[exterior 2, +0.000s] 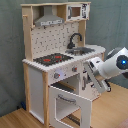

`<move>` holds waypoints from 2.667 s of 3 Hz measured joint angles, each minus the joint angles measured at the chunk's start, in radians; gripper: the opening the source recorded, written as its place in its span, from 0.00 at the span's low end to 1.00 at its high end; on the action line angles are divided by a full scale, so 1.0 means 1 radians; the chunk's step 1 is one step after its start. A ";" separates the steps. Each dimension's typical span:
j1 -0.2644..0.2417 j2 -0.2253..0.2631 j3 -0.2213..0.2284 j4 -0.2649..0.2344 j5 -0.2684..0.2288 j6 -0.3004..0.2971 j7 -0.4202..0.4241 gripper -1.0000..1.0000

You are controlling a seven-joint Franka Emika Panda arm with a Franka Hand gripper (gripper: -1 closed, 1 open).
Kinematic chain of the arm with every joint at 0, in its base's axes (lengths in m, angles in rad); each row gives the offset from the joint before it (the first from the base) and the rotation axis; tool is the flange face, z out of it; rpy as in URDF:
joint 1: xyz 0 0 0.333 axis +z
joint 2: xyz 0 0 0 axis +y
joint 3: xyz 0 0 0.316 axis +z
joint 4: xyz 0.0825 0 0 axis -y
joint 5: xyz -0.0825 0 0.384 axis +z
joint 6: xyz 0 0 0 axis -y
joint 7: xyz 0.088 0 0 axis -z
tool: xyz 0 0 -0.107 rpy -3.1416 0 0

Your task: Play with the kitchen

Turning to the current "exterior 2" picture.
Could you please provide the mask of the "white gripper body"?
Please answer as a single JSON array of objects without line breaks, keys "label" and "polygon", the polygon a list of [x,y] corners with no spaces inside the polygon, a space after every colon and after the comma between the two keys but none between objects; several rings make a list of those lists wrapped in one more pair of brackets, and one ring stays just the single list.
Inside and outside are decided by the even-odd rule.
[{"label": "white gripper body", "polygon": [[98,66],[102,63],[103,61],[99,57],[88,59],[83,63],[85,70],[99,93],[111,91],[111,86],[98,71]]}]

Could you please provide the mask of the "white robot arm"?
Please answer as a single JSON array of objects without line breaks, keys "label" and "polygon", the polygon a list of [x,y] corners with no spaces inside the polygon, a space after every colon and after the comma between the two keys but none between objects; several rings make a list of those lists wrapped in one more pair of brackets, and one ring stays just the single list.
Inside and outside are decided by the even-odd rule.
[{"label": "white robot arm", "polygon": [[110,92],[111,87],[106,80],[123,74],[128,79],[128,50],[115,48],[110,51],[105,61],[99,57],[88,59],[84,62],[91,81],[99,93]]}]

